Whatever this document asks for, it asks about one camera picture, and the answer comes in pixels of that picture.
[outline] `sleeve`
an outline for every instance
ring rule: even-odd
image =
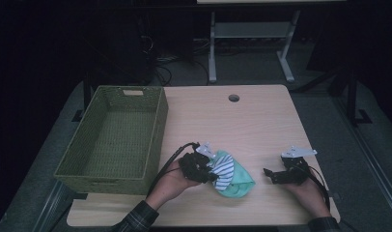
[[[120,223],[112,227],[112,232],[148,231],[159,213],[141,201]]]
[[[319,217],[310,220],[308,227],[311,232],[339,232],[337,220],[334,217]]]

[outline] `dark floor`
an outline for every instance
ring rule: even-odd
[[[260,46],[247,45],[241,53],[234,55],[229,55],[227,51],[219,52],[215,85],[283,84],[295,89],[322,74],[306,70],[313,45],[293,43],[288,61],[296,81],[288,83],[275,54],[282,44],[283,41],[261,43]],[[206,85],[208,55],[198,55],[195,60],[197,63],[193,64],[184,61],[161,64],[172,74],[171,86]],[[159,68],[158,71],[164,80],[168,80],[166,70]],[[305,93],[292,94],[292,98],[308,138],[319,152],[318,161],[341,214],[340,226],[344,231],[352,231],[344,224],[345,221],[358,231],[392,231],[392,204],[389,200],[392,195],[388,194],[391,189],[388,190],[388,185],[381,183],[382,173],[376,169],[377,166],[369,163],[373,155],[388,180],[386,184],[392,187],[392,125],[379,109],[373,94],[358,84],[357,109],[364,109],[373,123],[354,127],[345,115],[346,95],[332,98],[327,94],[330,82],[327,80]],[[151,84],[160,85],[160,79],[156,77]],[[1,221],[0,232],[48,231],[54,225],[53,231],[108,229],[67,226],[67,214],[62,213],[66,212],[75,193],[56,183],[53,178],[55,168],[78,125],[72,122],[72,118],[82,108],[83,93],[79,84]],[[57,189],[58,195],[50,195],[53,189]],[[305,225],[279,227],[278,230],[307,231]]]

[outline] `hand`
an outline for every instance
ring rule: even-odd
[[[313,218],[331,217],[322,192],[310,178],[307,178],[300,186],[297,184],[285,184],[283,186],[295,195],[299,203]]]
[[[177,160],[169,165],[166,172],[145,200],[155,210],[158,210],[167,201],[179,196],[185,189],[200,185],[198,182],[184,178]]]

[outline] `wicker basket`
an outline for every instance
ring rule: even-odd
[[[167,113],[162,87],[99,86],[54,176],[78,192],[146,194]]]

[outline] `green cloth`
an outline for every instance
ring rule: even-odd
[[[225,151],[217,151],[214,159],[216,160],[227,155],[228,153]],[[218,192],[226,197],[240,198],[247,194],[247,192],[249,192],[256,183],[253,181],[248,172],[235,160],[235,158],[233,158],[233,162],[235,167],[233,179],[225,190],[219,190]]]

